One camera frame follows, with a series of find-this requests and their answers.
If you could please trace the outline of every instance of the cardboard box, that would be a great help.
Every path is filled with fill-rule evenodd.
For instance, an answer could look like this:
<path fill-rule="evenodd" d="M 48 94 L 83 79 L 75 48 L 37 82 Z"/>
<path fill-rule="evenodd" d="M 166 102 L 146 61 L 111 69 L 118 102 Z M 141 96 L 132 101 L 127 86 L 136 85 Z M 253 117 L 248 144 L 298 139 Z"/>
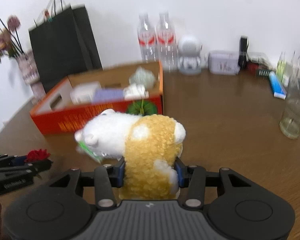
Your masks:
<path fill-rule="evenodd" d="M 151 70 L 156 77 L 149 98 L 129 101 L 105 102 L 101 104 L 72 105 L 70 92 L 76 85 L 99 81 L 102 88 L 125 88 L 129 77 L 141 66 Z M 75 132 L 87 121 L 105 109 L 112 108 L 123 113 L 163 114 L 162 66 L 159 62 L 122 65 L 107 70 L 93 70 L 67 76 L 60 81 L 45 98 L 30 111 L 30 116 L 42 134 Z"/>

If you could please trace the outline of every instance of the toothpaste tube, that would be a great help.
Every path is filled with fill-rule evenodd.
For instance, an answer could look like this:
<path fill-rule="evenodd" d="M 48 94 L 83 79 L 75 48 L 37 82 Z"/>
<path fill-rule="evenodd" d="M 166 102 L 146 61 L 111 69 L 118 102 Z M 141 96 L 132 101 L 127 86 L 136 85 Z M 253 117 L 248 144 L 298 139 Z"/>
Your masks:
<path fill-rule="evenodd" d="M 275 98 L 285 99 L 287 92 L 273 71 L 269 73 L 269 80 Z"/>

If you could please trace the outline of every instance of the yellow fluffy fabric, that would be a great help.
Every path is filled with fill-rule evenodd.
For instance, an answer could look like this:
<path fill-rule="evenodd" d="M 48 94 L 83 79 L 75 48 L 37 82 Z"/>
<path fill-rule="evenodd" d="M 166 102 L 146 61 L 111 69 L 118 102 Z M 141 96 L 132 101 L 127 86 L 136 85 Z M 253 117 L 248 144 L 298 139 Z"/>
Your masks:
<path fill-rule="evenodd" d="M 133 129 L 146 125 L 147 138 L 134 139 Z M 130 129 L 125 142 L 124 186 L 119 190 L 121 199 L 173 199 L 168 175 L 154 168 L 154 161 L 166 160 L 173 166 L 182 144 L 174 142 L 175 121 L 163 115 L 140 118 Z"/>

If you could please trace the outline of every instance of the circular cover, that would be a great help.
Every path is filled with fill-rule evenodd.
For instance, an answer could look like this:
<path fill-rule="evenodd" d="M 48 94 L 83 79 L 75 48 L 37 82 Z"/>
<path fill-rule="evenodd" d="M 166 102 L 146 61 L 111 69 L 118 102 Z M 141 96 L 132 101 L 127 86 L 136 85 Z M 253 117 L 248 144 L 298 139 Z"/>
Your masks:
<path fill-rule="evenodd" d="M 215 199 L 208 217 L 223 235 L 240 240 L 281 239 L 295 220 L 292 207 L 282 198 L 247 188 Z"/>
<path fill-rule="evenodd" d="M 74 192 L 42 187 L 12 203 L 3 223 L 13 239 L 59 240 L 79 233 L 90 217 L 89 204 Z"/>

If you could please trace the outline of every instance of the plush toy head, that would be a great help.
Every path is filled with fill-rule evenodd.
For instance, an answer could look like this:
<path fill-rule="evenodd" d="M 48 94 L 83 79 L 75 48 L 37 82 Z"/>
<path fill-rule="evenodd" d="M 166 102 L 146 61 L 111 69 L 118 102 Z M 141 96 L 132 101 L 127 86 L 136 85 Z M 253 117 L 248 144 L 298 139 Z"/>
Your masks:
<path fill-rule="evenodd" d="M 92 151 L 108 157 L 125 157 L 122 199 L 168 199 L 178 191 L 178 176 L 173 169 L 186 136 L 183 126 L 163 115 L 137 116 L 102 112 L 75 133 Z"/>

